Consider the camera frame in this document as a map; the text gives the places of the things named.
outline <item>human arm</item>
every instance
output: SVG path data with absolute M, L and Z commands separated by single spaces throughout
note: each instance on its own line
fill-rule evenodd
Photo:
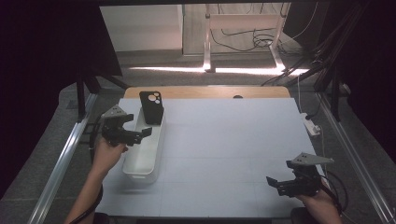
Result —
M 64 223 L 68 224 L 72 222 L 75 218 L 79 217 L 93 205 L 108 171 L 120 159 L 121 153 L 126 150 L 127 147 L 124 144 L 119 144 L 116 147 L 112 147 L 105 138 L 101 138 L 98 141 L 95 149 L 92 168 L 88 173 L 84 186 L 82 187 L 81 192 L 79 193 Z M 79 223 L 92 223 L 93 214 L 94 212 L 90 213 Z
M 337 208 L 332 198 L 324 191 L 320 190 L 315 196 L 296 196 L 303 202 L 309 214 L 320 224 L 342 224 Z

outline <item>white tabletop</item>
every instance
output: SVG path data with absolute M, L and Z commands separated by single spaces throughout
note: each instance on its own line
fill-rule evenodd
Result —
M 122 172 L 122 156 L 104 181 L 97 212 L 289 217 L 293 207 L 303 206 L 278 196 L 265 178 L 292 180 L 286 161 L 301 152 L 315 154 L 294 99 L 164 99 L 163 106 L 166 134 L 158 180 L 151 185 L 131 182 Z M 141 104 L 121 99 L 120 107 L 137 118 Z M 134 121 L 124 128 L 133 130 Z

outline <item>human hand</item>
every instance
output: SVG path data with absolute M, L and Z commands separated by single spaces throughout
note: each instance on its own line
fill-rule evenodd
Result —
M 125 144 L 118 144 L 116 147 L 111 146 L 104 137 L 101 137 L 95 148 L 91 173 L 105 178 L 108 171 L 120 159 L 122 152 L 128 150 Z
M 309 214 L 320 224 L 342 224 L 332 198 L 322 189 L 315 196 L 298 195 Z

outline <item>white plastic container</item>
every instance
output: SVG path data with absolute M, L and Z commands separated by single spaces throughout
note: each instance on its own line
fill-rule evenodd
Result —
M 151 136 L 143 138 L 140 145 L 135 144 L 129 147 L 125 156 L 122 171 L 134 182 L 150 184 L 157 180 L 163 151 L 165 123 L 163 111 L 161 125 L 147 125 L 143 109 L 140 108 L 135 131 L 141 132 L 143 129 L 152 128 L 152 133 Z

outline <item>power strip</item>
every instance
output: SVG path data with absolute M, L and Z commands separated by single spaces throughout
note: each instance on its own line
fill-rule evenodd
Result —
M 303 123 L 309 135 L 311 136 L 320 135 L 320 127 L 318 125 L 315 125 L 311 119 L 306 119 L 306 116 L 307 116 L 306 113 L 301 113 L 301 119 L 303 120 Z

